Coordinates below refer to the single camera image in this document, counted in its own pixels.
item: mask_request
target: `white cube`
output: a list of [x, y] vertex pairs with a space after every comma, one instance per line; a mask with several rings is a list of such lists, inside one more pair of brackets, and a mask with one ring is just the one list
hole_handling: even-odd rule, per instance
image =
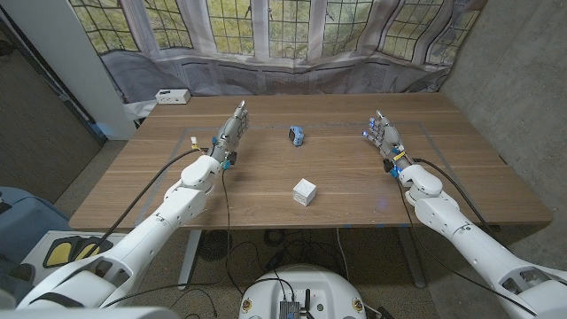
[[302, 178], [301, 181], [299, 181], [299, 183], [293, 188], [293, 199], [297, 200], [304, 206], [307, 206], [311, 199], [315, 197], [316, 190], [317, 187], [315, 185], [305, 178]]

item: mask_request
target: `gray panel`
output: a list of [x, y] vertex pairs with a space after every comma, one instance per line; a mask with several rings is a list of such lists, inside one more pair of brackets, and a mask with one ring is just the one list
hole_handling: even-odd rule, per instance
[[220, 66], [229, 95], [260, 94], [258, 87], [258, 71], [245, 70], [240, 67]]
[[388, 91], [384, 88], [384, 81], [388, 74], [388, 66], [382, 66], [376, 63], [367, 63], [364, 65], [362, 73], [362, 83], [366, 86], [364, 93], [381, 93]]
[[218, 95], [215, 93], [213, 77], [207, 64], [188, 63], [183, 70], [189, 80], [189, 92], [192, 96]]
[[317, 70], [317, 89], [323, 93], [345, 93], [352, 67]]
[[309, 74], [263, 72], [268, 94], [309, 94]]

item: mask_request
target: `robotic arm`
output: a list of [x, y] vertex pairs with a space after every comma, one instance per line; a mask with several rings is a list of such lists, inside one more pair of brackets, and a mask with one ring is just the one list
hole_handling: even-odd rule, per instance
[[511, 318], [554, 317], [560, 309], [567, 310], [567, 272], [517, 258], [472, 223], [443, 191], [442, 182], [406, 154], [398, 131], [380, 112], [363, 135], [380, 150], [384, 170], [409, 188], [406, 200], [415, 207], [417, 219], [447, 238], [491, 289], [531, 311], [499, 297]]
[[207, 155], [181, 173], [163, 203], [115, 247], [74, 261], [45, 278], [18, 305], [18, 309], [105, 307], [136, 290], [153, 257], [181, 225], [201, 214], [212, 180], [236, 160], [234, 150], [248, 128], [242, 101], [221, 127]]

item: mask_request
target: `power strip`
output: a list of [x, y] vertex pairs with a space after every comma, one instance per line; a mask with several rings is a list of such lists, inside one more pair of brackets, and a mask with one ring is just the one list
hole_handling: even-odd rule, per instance
[[160, 104], [187, 104], [190, 98], [188, 89], [160, 89], [156, 94]]

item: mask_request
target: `curtain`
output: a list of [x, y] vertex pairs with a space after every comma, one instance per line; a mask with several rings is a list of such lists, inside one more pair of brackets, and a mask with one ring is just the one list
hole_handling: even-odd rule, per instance
[[69, 0], [124, 104], [436, 91], [484, 2]]

